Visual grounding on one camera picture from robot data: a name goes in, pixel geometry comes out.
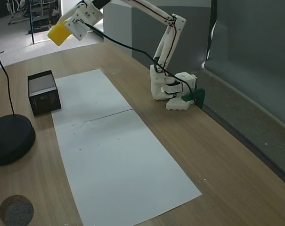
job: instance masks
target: black box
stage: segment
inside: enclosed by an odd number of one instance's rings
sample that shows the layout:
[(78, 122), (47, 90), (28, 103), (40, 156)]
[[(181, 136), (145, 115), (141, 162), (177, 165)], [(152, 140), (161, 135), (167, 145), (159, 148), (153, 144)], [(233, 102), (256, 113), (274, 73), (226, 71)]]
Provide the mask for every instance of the black box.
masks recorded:
[(28, 97), (34, 116), (62, 108), (52, 71), (28, 76)]

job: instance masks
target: paper sheet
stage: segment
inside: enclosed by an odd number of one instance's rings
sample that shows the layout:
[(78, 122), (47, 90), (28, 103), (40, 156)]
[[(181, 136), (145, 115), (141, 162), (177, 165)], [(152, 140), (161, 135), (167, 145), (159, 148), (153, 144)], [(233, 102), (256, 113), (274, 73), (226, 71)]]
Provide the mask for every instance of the paper sheet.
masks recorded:
[(53, 121), (84, 226), (136, 225), (201, 195), (101, 71), (56, 82)]

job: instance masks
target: round black base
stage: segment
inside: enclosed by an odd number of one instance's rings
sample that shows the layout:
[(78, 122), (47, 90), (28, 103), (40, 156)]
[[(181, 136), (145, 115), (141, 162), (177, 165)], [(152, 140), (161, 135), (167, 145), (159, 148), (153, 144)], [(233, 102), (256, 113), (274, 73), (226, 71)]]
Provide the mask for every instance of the round black base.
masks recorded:
[(28, 118), (6, 115), (0, 118), (0, 166), (21, 159), (30, 151), (35, 132)]

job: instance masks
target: yellow block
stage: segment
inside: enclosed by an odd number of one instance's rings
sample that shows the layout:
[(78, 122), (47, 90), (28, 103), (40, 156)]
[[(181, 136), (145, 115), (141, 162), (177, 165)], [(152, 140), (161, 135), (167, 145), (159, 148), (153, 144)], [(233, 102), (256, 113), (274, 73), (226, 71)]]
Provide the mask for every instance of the yellow block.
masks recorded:
[(66, 22), (59, 23), (55, 25), (51, 31), (48, 33), (48, 37), (58, 46), (62, 45), (62, 43), (69, 37), (71, 32), (65, 28)]

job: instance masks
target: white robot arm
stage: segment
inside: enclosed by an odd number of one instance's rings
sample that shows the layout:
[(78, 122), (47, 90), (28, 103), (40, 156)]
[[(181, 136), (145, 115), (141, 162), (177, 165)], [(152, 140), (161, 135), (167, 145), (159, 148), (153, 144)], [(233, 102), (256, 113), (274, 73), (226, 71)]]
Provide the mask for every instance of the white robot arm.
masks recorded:
[[(50, 31), (51, 38), (57, 45), (61, 45), (65, 39), (73, 34), (78, 40), (82, 40), (90, 28), (103, 18), (100, 9), (112, 0), (82, 0), (65, 15), (58, 24)], [(136, 7), (161, 23), (167, 25), (159, 47), (155, 53), (151, 65), (151, 91), (155, 100), (167, 100), (168, 110), (187, 110), (194, 103), (195, 97), (187, 98), (196, 89), (196, 77), (188, 73), (179, 73), (171, 76), (166, 68), (171, 61), (186, 19), (173, 14), (170, 16), (163, 10), (146, 0), (121, 0)]]

